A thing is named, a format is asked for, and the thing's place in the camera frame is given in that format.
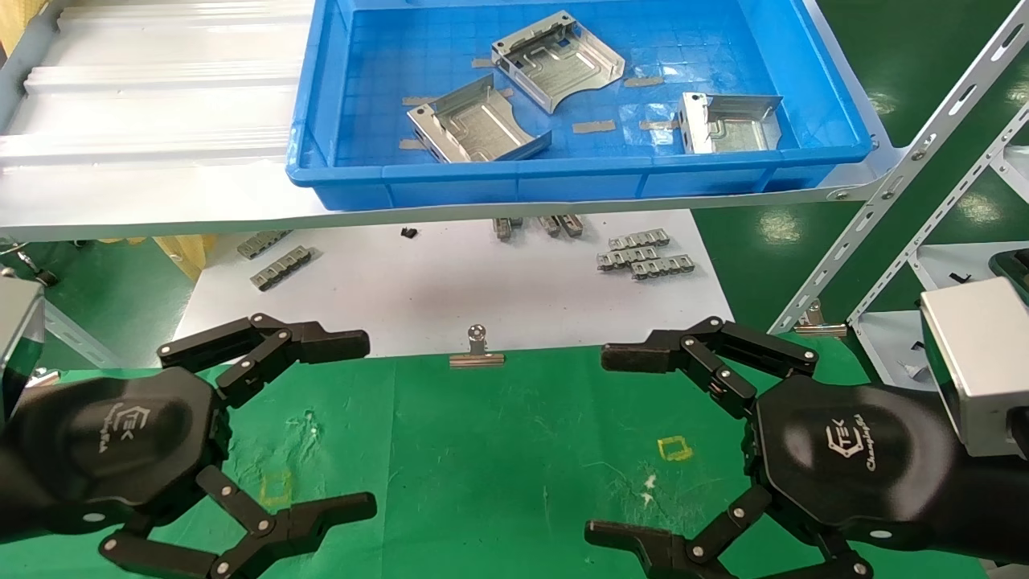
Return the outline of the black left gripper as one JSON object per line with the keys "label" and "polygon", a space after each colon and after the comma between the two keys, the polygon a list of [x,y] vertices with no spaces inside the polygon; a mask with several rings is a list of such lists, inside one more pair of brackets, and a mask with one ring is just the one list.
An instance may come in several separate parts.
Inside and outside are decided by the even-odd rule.
{"label": "black left gripper", "polygon": [[[154,578],[258,578],[277,560],[317,551],[335,524],[371,519],[375,496],[356,492],[268,513],[217,468],[232,435],[222,403],[242,407],[295,363],[370,351],[363,330],[327,332],[319,322],[257,313],[159,346],[169,369],[151,376],[28,388],[2,429],[2,542],[128,523],[99,553]],[[191,373],[230,360],[215,382],[218,395]],[[204,491],[244,529],[236,545],[216,554],[150,539],[154,524],[173,523]]]}

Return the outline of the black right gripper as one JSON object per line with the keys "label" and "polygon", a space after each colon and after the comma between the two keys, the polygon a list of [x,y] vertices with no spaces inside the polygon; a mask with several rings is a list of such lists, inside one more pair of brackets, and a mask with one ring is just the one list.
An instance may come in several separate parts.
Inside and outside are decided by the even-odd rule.
{"label": "black right gripper", "polygon": [[[731,360],[784,381],[757,396]],[[586,541],[635,554],[647,578],[735,578],[721,554],[772,507],[801,541],[819,534],[824,557],[772,578],[872,578],[871,564],[842,536],[896,551],[1027,563],[1025,459],[971,457],[936,393],[820,384],[810,378],[816,363],[816,352],[717,316],[687,330],[653,330],[641,343],[603,345],[606,371],[681,372],[731,417],[750,417],[751,473],[771,492],[746,490],[694,539],[591,519]]]}

